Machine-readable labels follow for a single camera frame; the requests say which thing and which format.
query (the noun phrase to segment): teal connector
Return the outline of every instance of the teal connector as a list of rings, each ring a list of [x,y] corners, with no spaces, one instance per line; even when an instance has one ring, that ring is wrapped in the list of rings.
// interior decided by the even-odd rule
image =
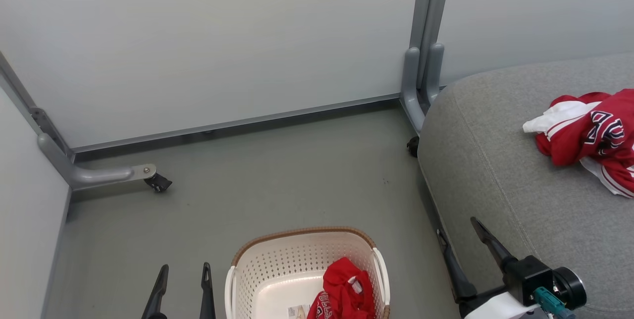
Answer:
[[[566,309],[566,306],[559,298],[555,297],[554,294],[545,289],[544,287],[539,287],[533,292],[533,296],[535,297],[535,302],[541,306],[541,309],[546,312],[552,313],[558,319],[576,319],[575,313]]]

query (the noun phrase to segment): basket handle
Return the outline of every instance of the basket handle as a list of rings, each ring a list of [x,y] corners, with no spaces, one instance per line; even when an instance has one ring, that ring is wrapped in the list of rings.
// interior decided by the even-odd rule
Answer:
[[[383,260],[383,256],[381,255],[381,251],[378,248],[374,247],[372,249],[372,254],[374,255],[374,264],[378,267],[378,272],[381,276],[380,290],[381,294],[383,294],[383,301],[385,305],[390,305],[390,280],[387,276],[387,267],[385,266],[385,261]]]
[[[224,312],[227,319],[233,319],[233,278],[235,277],[236,266],[231,266],[227,272],[227,279],[224,281]]]

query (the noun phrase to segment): white wall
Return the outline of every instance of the white wall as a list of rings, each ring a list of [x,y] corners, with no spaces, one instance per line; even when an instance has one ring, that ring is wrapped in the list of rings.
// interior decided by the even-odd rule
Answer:
[[[415,0],[0,0],[71,147],[399,92]]]
[[[441,83],[531,62],[634,51],[634,0],[447,0]]]
[[[38,319],[66,215],[68,185],[2,89],[0,129],[0,317]]]

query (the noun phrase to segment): label sticker in basket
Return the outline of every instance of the label sticker in basket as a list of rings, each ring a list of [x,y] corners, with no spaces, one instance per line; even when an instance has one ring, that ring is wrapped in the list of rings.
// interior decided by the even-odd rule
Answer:
[[[306,319],[310,305],[292,306],[288,308],[288,319]]]

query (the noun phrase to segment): caster wheel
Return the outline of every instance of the caster wheel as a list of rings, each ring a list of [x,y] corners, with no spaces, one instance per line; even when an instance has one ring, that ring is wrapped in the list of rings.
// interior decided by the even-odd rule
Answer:
[[[162,193],[172,185],[172,182],[163,177],[163,175],[156,173],[152,177],[145,179],[145,184],[149,185],[157,193]]]
[[[416,136],[407,143],[407,150],[410,151],[410,154],[414,158],[419,158],[419,140],[419,137]]]

